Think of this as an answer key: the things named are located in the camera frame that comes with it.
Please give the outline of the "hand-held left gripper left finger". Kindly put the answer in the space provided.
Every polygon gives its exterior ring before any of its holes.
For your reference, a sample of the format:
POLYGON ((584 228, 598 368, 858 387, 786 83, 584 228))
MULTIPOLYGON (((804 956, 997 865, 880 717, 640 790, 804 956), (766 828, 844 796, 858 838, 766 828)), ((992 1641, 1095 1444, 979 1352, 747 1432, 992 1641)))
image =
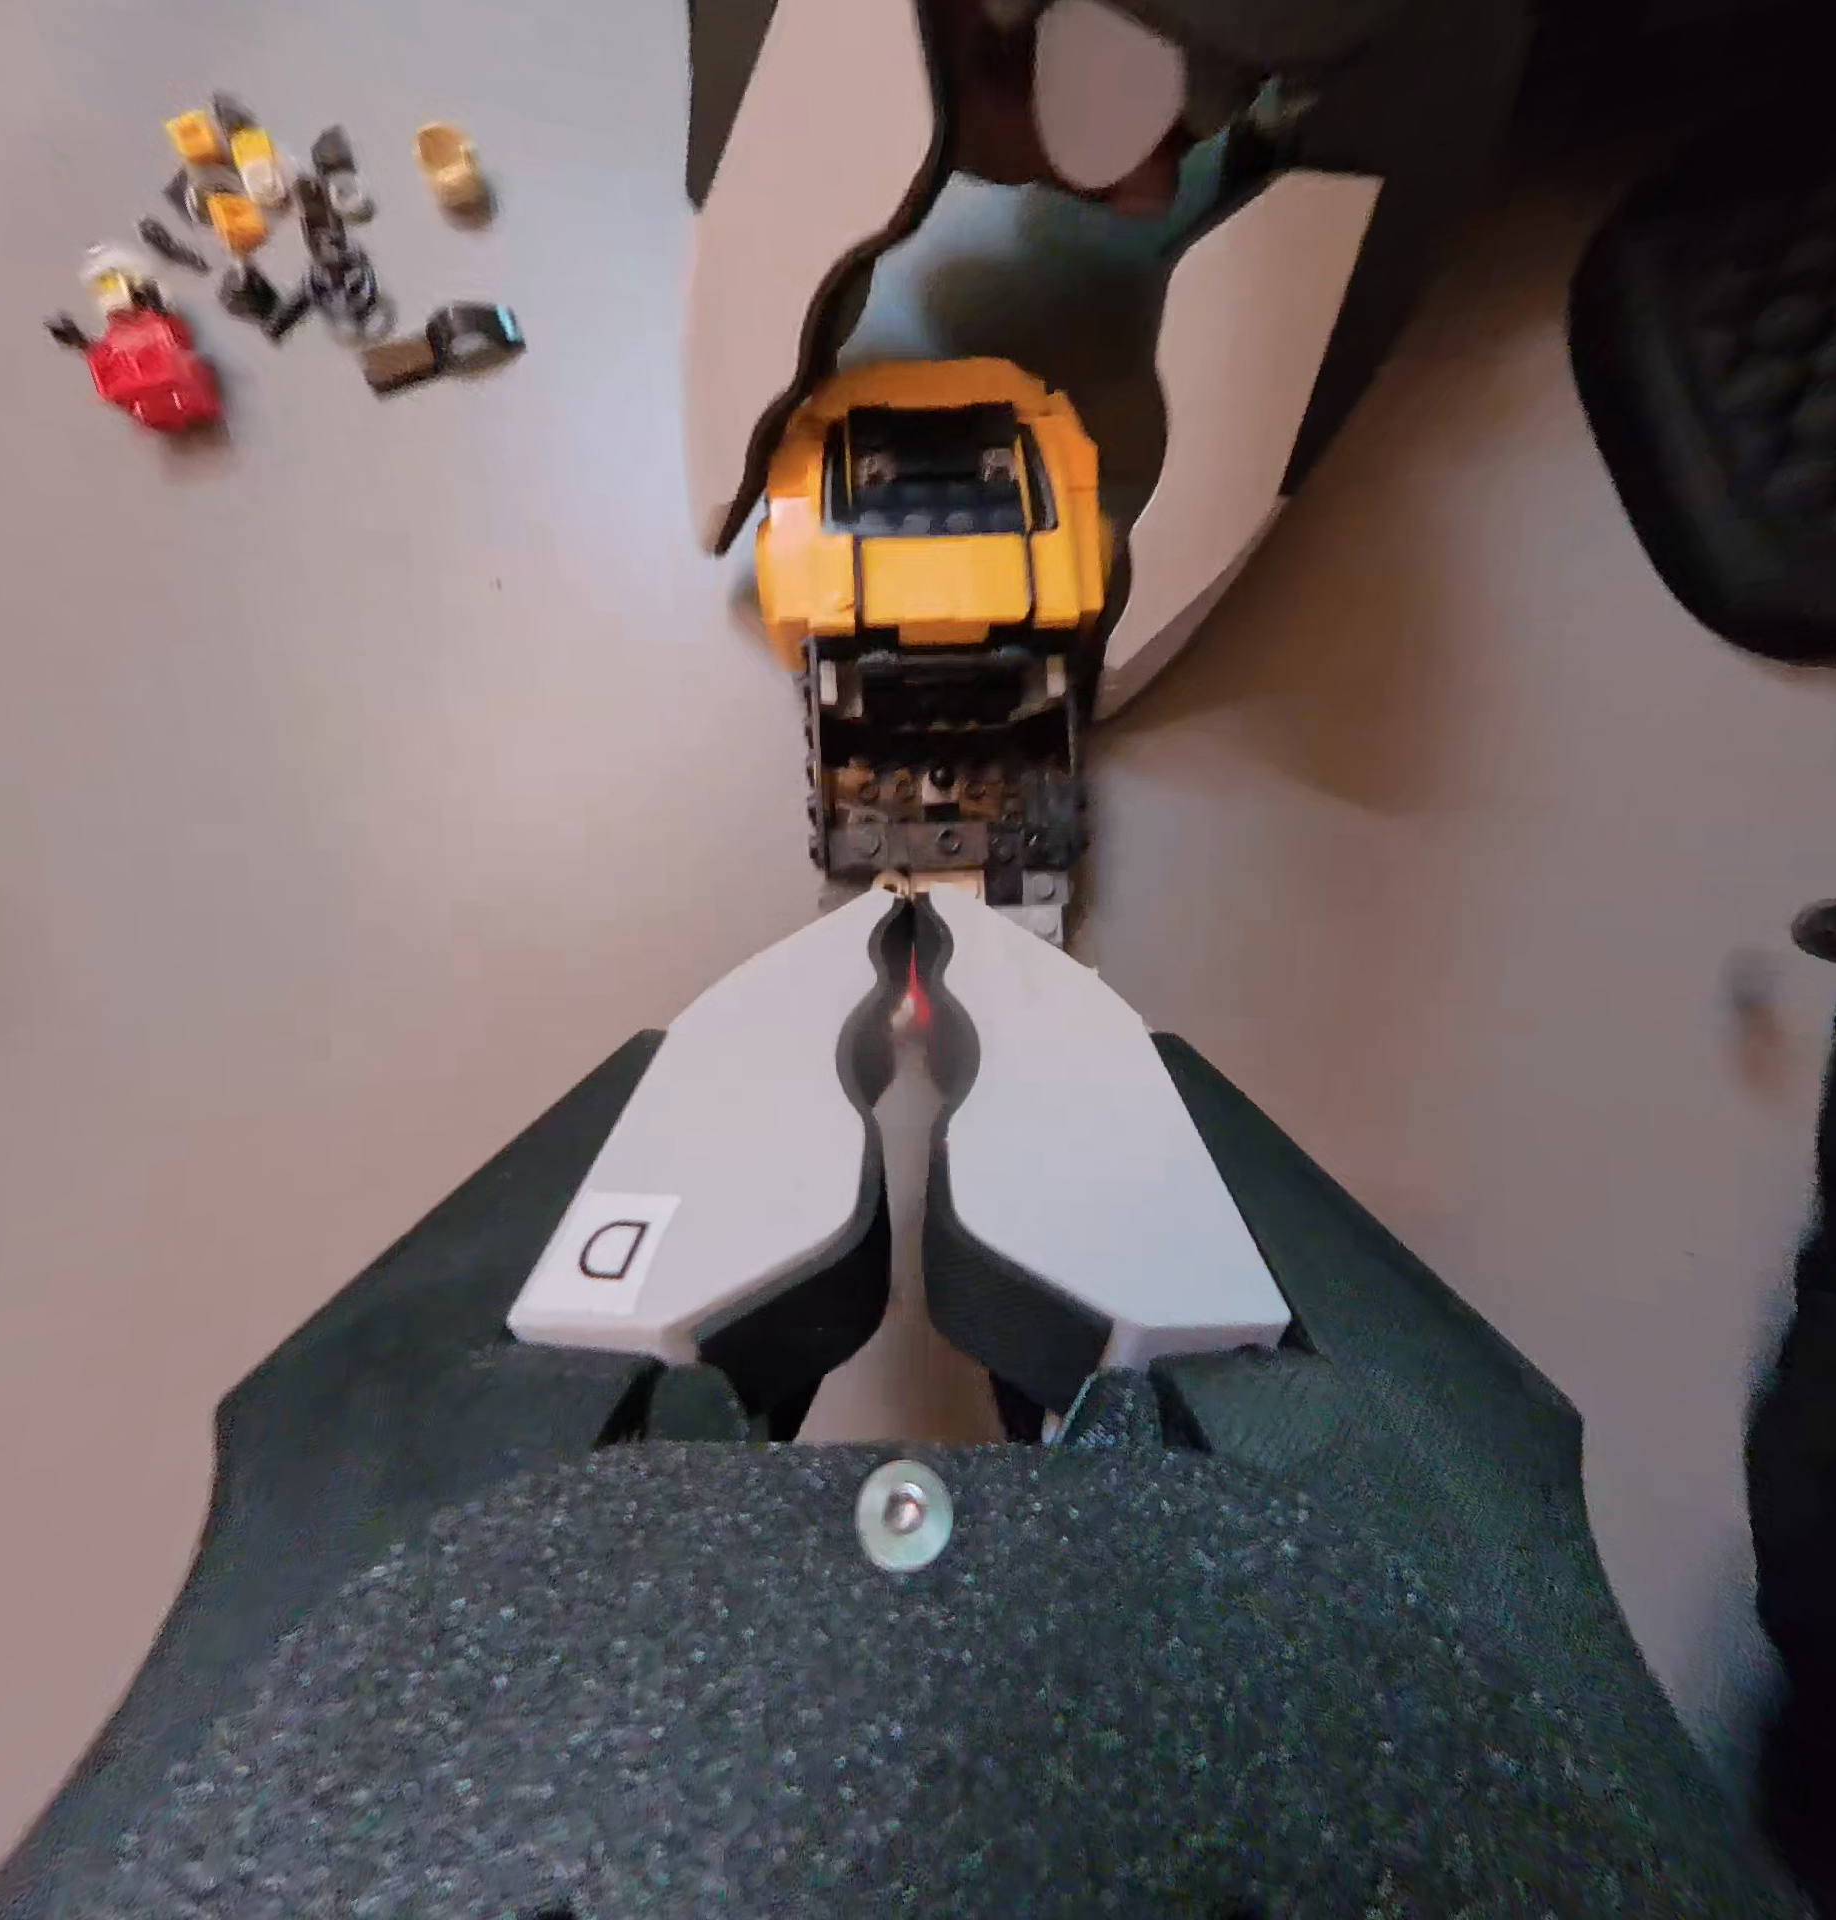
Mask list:
POLYGON ((672 1019, 510 1306, 518 1344, 692 1360, 873 1225, 861 1034, 904 908, 873 890, 672 1019))

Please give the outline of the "red lego seat piece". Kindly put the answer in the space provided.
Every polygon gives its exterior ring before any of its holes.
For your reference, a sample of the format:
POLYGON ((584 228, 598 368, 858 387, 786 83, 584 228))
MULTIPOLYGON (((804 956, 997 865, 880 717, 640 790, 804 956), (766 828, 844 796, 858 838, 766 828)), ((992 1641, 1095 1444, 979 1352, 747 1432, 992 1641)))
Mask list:
POLYGON ((228 410, 215 363, 159 277, 137 256, 99 245, 85 256, 79 286, 103 327, 54 314, 43 329, 86 368, 96 396, 157 435, 222 432, 228 410))

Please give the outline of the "yellow black lego car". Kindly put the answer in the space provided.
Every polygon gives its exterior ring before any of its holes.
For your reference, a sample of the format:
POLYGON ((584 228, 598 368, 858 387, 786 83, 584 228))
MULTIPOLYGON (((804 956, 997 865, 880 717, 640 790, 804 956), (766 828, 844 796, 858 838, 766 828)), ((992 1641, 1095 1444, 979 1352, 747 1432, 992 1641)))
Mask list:
POLYGON ((1002 356, 839 371, 766 473, 755 593, 827 883, 1066 948, 1113 529, 1073 401, 1002 356))

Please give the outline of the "tan round lego piece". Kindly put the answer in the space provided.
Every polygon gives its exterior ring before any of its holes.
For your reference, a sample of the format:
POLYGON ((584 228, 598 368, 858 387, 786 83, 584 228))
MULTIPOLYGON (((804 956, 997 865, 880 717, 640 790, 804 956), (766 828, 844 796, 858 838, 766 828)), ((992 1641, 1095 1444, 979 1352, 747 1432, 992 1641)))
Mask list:
POLYGON ((477 138, 446 119, 414 131, 414 161, 443 218, 483 227, 496 210, 477 138))

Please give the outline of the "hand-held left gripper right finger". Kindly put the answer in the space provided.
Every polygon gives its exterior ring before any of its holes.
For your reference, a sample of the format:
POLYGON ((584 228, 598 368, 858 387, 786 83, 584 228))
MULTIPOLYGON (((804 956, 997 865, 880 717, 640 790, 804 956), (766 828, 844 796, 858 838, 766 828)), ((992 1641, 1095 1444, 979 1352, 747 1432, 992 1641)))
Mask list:
POLYGON ((1146 1019, 954 890, 919 904, 940 1117, 925 1302, 979 1369, 1273 1352, 1292 1309, 1146 1019))

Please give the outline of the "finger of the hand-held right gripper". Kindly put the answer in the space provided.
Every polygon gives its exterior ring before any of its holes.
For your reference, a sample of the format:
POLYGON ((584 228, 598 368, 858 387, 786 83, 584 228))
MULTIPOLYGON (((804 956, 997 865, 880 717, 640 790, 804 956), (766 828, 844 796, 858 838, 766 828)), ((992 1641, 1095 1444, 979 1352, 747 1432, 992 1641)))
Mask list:
POLYGON ((1165 459, 1129 528, 1104 720, 1188 651, 1281 514, 1379 196, 1379 176, 1277 170, 1176 259, 1156 348, 1165 459))
POLYGON ((945 184, 938 5, 689 5, 685 485, 707 557, 755 513, 839 317, 945 184))

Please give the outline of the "pile of small lego parts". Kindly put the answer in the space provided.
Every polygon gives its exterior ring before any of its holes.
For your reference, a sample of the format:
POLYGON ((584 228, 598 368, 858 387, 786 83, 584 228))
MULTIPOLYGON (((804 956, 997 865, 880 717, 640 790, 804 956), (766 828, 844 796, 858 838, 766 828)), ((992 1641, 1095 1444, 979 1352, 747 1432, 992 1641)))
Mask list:
POLYGON ((307 150, 288 150, 240 95, 164 115, 176 176, 171 218, 141 218, 137 241, 157 262, 207 277, 217 304, 285 345, 322 322, 344 345, 394 329, 394 300, 361 228, 373 188, 344 123, 322 123, 307 150))

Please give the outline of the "black lego arch piece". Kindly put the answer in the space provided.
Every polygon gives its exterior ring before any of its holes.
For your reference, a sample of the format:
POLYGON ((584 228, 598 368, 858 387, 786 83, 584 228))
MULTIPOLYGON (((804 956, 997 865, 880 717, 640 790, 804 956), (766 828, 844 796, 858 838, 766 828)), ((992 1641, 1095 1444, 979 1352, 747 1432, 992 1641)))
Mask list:
POLYGON ((443 377, 487 377, 527 352, 518 317, 501 300, 446 300, 424 329, 361 348, 361 375, 373 396, 432 384, 443 377))

